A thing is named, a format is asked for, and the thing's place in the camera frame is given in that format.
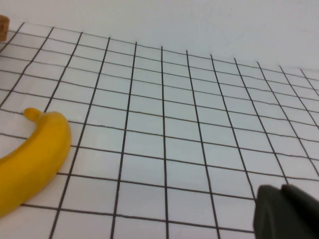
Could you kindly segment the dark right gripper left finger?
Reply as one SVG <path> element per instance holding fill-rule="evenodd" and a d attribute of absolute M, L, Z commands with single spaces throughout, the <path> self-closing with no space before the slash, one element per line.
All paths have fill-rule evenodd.
<path fill-rule="evenodd" d="M 273 186 L 258 189 L 253 227 L 257 239 L 296 239 L 299 220 L 291 203 Z"/>

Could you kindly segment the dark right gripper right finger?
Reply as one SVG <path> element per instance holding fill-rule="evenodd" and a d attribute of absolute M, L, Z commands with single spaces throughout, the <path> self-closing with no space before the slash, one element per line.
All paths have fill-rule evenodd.
<path fill-rule="evenodd" d="M 300 219 L 319 238 L 319 201 L 294 185 L 283 185 L 281 192 L 292 204 Z"/>

